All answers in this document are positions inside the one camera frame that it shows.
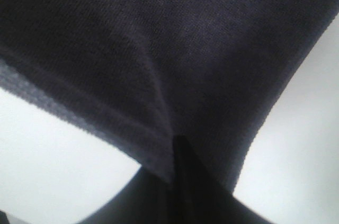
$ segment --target garment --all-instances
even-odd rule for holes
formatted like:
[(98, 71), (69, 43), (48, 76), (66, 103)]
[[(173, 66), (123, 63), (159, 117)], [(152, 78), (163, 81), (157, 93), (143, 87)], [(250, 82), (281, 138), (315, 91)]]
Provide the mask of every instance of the garment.
[(339, 11), (339, 0), (0, 1), (0, 65), (68, 110), (63, 119), (168, 186), (173, 139), (184, 135), (229, 193), (271, 107)]

